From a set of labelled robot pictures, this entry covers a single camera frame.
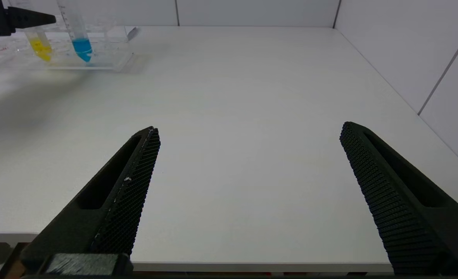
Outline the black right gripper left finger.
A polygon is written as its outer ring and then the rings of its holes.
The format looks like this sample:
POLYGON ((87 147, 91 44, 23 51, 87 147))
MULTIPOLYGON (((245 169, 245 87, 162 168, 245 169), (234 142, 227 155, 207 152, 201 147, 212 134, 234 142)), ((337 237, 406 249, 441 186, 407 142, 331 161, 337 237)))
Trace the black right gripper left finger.
POLYGON ((160 147, 155 127, 132 135, 21 252, 24 267, 57 254, 130 256, 160 147))

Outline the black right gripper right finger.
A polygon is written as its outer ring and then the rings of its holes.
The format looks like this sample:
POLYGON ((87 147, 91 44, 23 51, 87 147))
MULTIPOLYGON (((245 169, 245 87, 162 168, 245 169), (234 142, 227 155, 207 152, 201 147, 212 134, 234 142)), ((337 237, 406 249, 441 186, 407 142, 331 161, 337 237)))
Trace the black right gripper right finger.
POLYGON ((458 276, 458 202, 367 127, 340 143, 396 276, 458 276))

